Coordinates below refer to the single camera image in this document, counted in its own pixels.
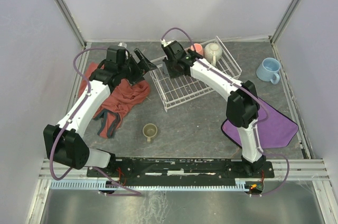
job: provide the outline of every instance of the gray floor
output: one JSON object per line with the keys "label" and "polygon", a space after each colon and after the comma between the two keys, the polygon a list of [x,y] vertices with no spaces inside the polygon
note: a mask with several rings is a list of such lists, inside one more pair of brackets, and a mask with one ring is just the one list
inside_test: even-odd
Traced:
{"label": "gray floor", "polygon": [[[93,43],[94,47],[108,47],[111,43]],[[150,60],[164,56],[159,42],[130,42],[127,49],[139,48]],[[269,42],[227,42],[227,48],[242,68],[240,80],[251,80],[258,96],[290,116],[286,96],[281,82],[273,85],[259,80],[256,68],[266,57],[273,57]],[[87,66],[99,63],[106,56],[104,51],[91,51]],[[91,121],[84,141],[92,148],[115,153],[117,156],[142,157],[240,157],[241,149],[226,138],[220,127],[226,119],[226,102],[216,92],[212,92],[165,112],[155,85],[150,77],[146,80],[152,91],[148,98],[132,108],[123,119],[123,124],[112,139],[97,135],[100,121]],[[149,144],[142,134],[147,123],[158,127],[158,136]],[[267,150],[271,153],[284,153],[288,158],[303,158],[298,138],[295,136],[284,148]]]}
{"label": "gray floor", "polygon": [[[276,182],[265,182],[266,190]],[[104,197],[97,191],[50,190],[41,224],[77,223],[325,223],[311,181],[287,182],[274,195],[244,192],[142,191]]]}

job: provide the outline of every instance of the drying rack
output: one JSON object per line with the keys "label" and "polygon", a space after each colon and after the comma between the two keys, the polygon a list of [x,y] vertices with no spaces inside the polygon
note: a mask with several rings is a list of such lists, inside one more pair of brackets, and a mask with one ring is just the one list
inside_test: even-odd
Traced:
{"label": "drying rack", "polygon": [[[223,50],[221,59],[216,63],[217,69],[235,79],[238,79],[242,70],[218,36],[216,36],[213,40],[201,43],[201,45],[204,48],[208,43],[212,42],[220,45]],[[163,56],[152,60],[152,63],[157,65],[157,69],[151,71],[150,75],[166,112],[168,112],[168,109],[174,108],[180,104],[214,91],[204,82],[196,80],[190,76],[180,76],[175,79],[170,79],[169,76],[164,74],[162,70],[162,60],[165,57],[166,56]]]}

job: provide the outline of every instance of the purple placemat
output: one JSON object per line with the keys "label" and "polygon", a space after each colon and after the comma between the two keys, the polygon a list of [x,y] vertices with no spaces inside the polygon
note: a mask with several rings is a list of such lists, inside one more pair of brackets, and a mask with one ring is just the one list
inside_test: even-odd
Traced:
{"label": "purple placemat", "polygon": [[[298,131],[298,125],[272,106],[261,100],[269,111],[269,119],[258,124],[259,141],[262,148],[279,148],[287,146]],[[266,117],[265,111],[258,110],[258,120]],[[222,124],[222,132],[235,144],[241,146],[237,128],[228,120]]]}

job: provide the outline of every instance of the wall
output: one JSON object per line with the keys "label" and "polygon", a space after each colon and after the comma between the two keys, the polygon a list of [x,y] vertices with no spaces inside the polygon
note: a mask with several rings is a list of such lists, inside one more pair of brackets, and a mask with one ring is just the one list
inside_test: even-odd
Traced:
{"label": "wall", "polygon": [[302,0],[277,47],[316,157],[338,193],[338,0]]}
{"label": "wall", "polygon": [[24,223],[45,156],[42,132],[69,101],[81,47],[54,0],[1,0],[0,219]]}
{"label": "wall", "polygon": [[[158,40],[173,26],[195,39],[273,34],[291,0],[65,0],[82,35]],[[172,38],[185,39],[181,33]]]}

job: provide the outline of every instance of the robotic arm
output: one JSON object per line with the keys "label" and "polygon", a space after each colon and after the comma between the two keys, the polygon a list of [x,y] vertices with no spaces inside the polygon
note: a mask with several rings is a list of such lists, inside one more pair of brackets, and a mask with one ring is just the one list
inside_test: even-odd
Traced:
{"label": "robotic arm", "polygon": [[[254,84],[250,81],[242,83],[232,79],[210,65],[195,51],[188,50],[186,52],[176,41],[162,43],[162,49],[166,54],[164,62],[171,78],[188,75],[199,79],[215,89],[227,101],[227,118],[238,128],[241,138],[244,169],[248,175],[259,170],[266,160],[265,156],[258,151],[260,149],[258,132],[254,132],[253,127],[258,118],[259,105],[248,94],[233,85],[241,85],[251,94],[257,96]],[[139,58],[138,63],[124,47],[110,46],[108,48],[106,59],[99,64],[89,78],[90,93],[87,93],[86,88],[74,107],[56,126],[47,125],[44,129],[43,135],[48,158],[50,158],[58,133],[68,123],[56,145],[54,161],[75,169],[81,169],[84,166],[114,168],[116,159],[114,154],[91,149],[82,138],[96,110],[122,79],[127,79],[133,85],[143,80],[145,73],[157,68],[138,49],[134,52]],[[79,107],[86,96],[85,104]],[[76,116],[69,119],[70,114],[75,110],[77,110]]]}

